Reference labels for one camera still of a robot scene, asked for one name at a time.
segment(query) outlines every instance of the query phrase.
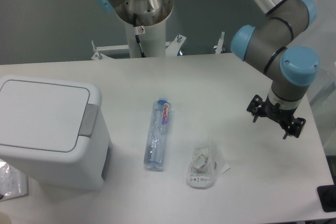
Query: metal bracket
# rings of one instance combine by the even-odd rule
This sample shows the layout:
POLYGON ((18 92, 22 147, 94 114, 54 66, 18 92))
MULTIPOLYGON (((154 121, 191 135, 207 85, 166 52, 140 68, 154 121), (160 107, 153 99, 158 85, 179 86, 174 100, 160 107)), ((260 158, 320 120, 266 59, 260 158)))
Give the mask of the metal bracket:
POLYGON ((278 123, 285 131, 283 139, 287 136, 294 136, 298 138, 306 123, 306 119, 295 118, 292 114, 294 112, 281 110, 280 104, 272 105, 268 100, 263 102, 263 99, 255 95, 247 107, 247 111, 252 114, 253 122, 255 123, 259 117, 270 118, 278 123))
MULTIPOLYGON (((173 41, 166 42, 166 56, 183 55, 181 47, 185 41, 186 37, 179 34, 173 41)), ((91 57, 92 60, 113 59, 111 57, 108 57, 107 55, 125 55, 129 53, 128 45, 96 47, 93 40, 91 41, 91 43, 94 53, 91 57)))

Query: clear plastic bag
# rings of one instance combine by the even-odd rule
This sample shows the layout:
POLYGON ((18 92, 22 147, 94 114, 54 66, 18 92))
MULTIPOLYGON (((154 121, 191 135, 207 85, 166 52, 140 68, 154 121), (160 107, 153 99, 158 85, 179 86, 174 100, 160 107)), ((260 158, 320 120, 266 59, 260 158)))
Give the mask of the clear plastic bag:
POLYGON ((208 138, 194 148, 186 183, 195 189, 208 189, 222 173, 229 169, 230 166, 218 149, 217 143, 208 138))
POLYGON ((0 201, 28 195, 28 177, 0 159, 0 201))

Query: table surface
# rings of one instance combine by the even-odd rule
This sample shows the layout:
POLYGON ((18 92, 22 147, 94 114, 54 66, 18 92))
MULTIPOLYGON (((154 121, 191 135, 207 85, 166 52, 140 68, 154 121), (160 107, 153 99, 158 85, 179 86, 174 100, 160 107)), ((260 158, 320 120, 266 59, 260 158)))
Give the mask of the table surface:
POLYGON ((0 202, 12 223, 272 223, 336 217, 323 212, 316 188, 332 184, 306 97, 299 139, 246 108, 271 81, 232 54, 0 66, 23 74, 91 82, 113 150, 105 185, 83 191, 40 185, 29 196, 0 202), (163 172, 147 171, 143 155, 152 103, 172 104, 163 172), (231 166, 207 190, 185 183, 193 147, 211 136, 231 166))

